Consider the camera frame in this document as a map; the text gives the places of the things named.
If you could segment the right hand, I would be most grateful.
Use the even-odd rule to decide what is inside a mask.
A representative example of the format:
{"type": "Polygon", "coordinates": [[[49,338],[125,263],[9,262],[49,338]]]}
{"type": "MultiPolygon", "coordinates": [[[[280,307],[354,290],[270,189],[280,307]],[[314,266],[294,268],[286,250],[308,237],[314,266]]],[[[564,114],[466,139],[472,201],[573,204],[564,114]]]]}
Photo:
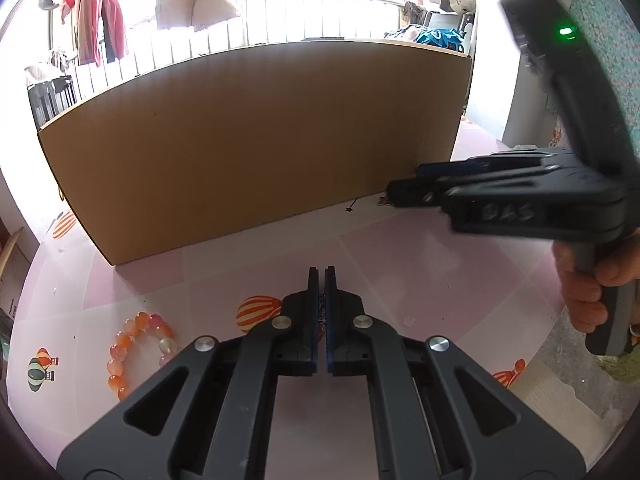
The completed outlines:
{"type": "Polygon", "coordinates": [[[602,301],[605,287],[623,286],[639,279],[639,231],[601,260],[593,274],[577,271],[574,254],[565,243],[554,242],[552,254],[570,322],[583,334],[592,333],[608,319],[602,301]]]}

